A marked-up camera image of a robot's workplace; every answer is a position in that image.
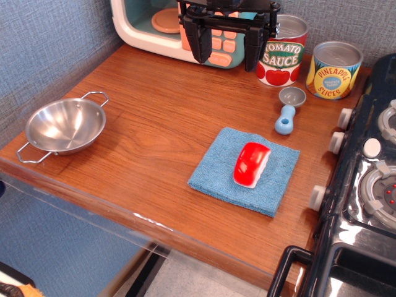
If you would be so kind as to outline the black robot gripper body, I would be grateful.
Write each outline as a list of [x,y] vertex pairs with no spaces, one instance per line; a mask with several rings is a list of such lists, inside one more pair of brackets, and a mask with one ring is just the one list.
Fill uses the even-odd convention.
[[188,37],[210,35],[211,30],[246,33],[262,30],[270,37],[279,32],[280,4],[276,1],[179,1],[180,24]]

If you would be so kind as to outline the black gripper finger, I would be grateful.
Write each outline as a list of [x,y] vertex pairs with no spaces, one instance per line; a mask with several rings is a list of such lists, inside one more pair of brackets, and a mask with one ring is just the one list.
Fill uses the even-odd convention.
[[252,72],[257,68],[265,50],[269,33],[264,28],[251,27],[244,34],[245,71]]
[[207,28],[203,19],[195,19],[185,15],[181,19],[186,37],[194,59],[205,63],[212,53],[212,31]]

